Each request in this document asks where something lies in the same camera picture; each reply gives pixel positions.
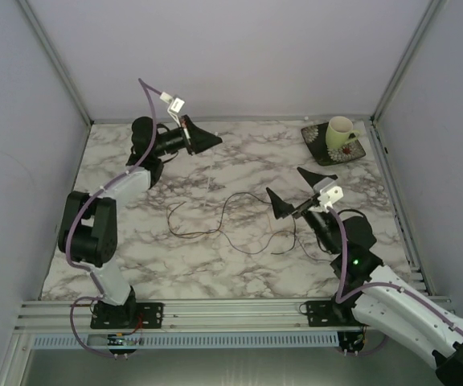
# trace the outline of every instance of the black mounting plate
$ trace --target black mounting plate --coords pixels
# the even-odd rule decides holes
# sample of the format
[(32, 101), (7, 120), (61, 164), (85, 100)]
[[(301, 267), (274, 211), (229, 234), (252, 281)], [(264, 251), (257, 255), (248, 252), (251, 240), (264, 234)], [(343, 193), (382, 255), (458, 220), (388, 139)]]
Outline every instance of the black mounting plate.
[(331, 300), (312, 300), (305, 302), (306, 317), (309, 320), (309, 327), (361, 327), (362, 323), (354, 320), (352, 314), (339, 315), (334, 310), (335, 302)]
[(133, 313), (133, 317), (129, 319), (129, 322), (125, 325), (118, 323), (116, 324), (114, 320), (111, 318), (102, 318), (97, 312), (97, 307), (99, 305), (96, 304), (95, 312), (92, 316), (90, 327), (93, 330), (115, 330), (115, 329), (133, 329), (137, 327), (139, 323), (139, 316), (142, 320), (141, 328), (144, 330), (151, 330), (151, 329), (158, 329), (162, 328), (162, 320), (164, 316), (164, 304), (160, 302), (139, 302), (136, 304), (135, 312)]

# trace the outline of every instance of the gray floor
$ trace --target gray floor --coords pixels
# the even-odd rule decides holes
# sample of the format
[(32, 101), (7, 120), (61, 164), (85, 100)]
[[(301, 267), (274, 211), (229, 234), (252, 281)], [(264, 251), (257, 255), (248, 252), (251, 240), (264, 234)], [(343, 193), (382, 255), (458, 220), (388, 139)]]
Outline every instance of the gray floor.
[(81, 350), (32, 355), (23, 386), (440, 386), (431, 368), (392, 341), (366, 358), (332, 348), (144, 350), (126, 363)]

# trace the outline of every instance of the floral patterned plate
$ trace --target floral patterned plate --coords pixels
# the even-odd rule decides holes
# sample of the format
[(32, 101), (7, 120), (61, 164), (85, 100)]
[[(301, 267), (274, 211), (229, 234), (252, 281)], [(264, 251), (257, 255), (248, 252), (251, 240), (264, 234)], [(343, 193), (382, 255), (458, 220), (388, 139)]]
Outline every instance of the floral patterned plate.
[(359, 141), (353, 141), (340, 149), (328, 149), (326, 146), (326, 130), (328, 122), (301, 129), (301, 134), (315, 160), (321, 166), (338, 165), (353, 161), (366, 155)]

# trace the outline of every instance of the mug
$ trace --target mug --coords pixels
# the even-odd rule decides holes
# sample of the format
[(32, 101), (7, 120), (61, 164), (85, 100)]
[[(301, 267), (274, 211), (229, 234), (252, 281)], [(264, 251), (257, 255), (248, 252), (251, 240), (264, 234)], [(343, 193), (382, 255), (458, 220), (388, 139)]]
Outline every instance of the mug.
[(353, 122), (346, 117), (333, 117), (328, 122), (328, 130), (326, 131), (326, 146), (328, 149), (340, 149), (359, 139), (360, 132), (353, 130)]

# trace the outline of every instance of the marble table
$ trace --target marble table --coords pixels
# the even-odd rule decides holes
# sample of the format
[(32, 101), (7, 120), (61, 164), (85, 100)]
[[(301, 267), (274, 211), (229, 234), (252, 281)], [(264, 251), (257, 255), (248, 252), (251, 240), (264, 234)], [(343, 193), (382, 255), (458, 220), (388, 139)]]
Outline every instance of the marble table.
[[(223, 231), (245, 252), (255, 253), (274, 236), (261, 253), (236, 251), (220, 233), (181, 239), (173, 236), (166, 210), (184, 203), (171, 216), (176, 232), (216, 227), (225, 199), (239, 191), (268, 200), (265, 188), (299, 204), (311, 189), (296, 167), (336, 174), (345, 197), (337, 209), (363, 211), (378, 243), (371, 251), (402, 278), (410, 268), (396, 230), (389, 199), (384, 192), (363, 121), (354, 126), (363, 132), (360, 141), (365, 158), (338, 166), (319, 166), (301, 137), (300, 128), (316, 122), (242, 121), (196, 123), (218, 133), (223, 144), (204, 154), (185, 151), (166, 164), (160, 182), (138, 196), (118, 214), (117, 262), (140, 299), (167, 298), (272, 298), (317, 297), (335, 293), (338, 280), (319, 250), (315, 236), (303, 219), (297, 220), (298, 238), (305, 248), (293, 244), (291, 219), (275, 220), (269, 205), (249, 196), (230, 200)], [(131, 146), (130, 125), (95, 125), (76, 181), (76, 189), (96, 188), (124, 170)], [(58, 250), (43, 287), (43, 300), (75, 299), (96, 294), (82, 271), (72, 269)]]

